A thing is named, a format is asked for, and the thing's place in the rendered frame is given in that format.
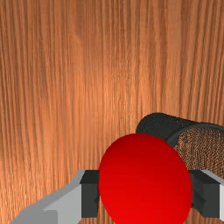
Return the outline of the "dark mesh basket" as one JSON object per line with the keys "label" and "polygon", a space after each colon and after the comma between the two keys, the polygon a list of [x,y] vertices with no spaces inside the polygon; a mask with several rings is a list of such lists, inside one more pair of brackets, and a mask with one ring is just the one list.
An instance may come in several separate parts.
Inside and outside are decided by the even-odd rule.
{"label": "dark mesh basket", "polygon": [[188,170],[208,170],[224,179],[224,127],[152,113],[139,122],[136,133],[166,141],[180,155]]}

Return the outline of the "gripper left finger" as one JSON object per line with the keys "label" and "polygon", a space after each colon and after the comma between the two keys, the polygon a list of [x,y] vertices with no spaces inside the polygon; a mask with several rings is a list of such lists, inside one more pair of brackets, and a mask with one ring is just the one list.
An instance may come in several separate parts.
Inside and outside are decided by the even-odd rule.
{"label": "gripper left finger", "polygon": [[78,170],[73,180],[21,211],[11,224],[79,224],[99,208],[98,170]]}

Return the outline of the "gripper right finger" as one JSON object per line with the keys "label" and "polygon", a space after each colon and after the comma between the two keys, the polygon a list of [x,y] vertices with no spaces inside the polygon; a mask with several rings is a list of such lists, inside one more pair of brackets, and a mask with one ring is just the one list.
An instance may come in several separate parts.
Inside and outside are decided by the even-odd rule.
{"label": "gripper right finger", "polygon": [[204,218],[224,221],[224,178],[209,170],[190,170],[192,208]]}

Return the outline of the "red ball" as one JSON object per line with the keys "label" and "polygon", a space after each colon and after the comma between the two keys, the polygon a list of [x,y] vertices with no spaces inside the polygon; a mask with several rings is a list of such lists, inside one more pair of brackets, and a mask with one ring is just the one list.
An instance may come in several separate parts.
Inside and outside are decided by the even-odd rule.
{"label": "red ball", "polygon": [[184,224],[192,184],[179,154],[148,134],[115,140],[100,167],[100,195],[115,224]]}

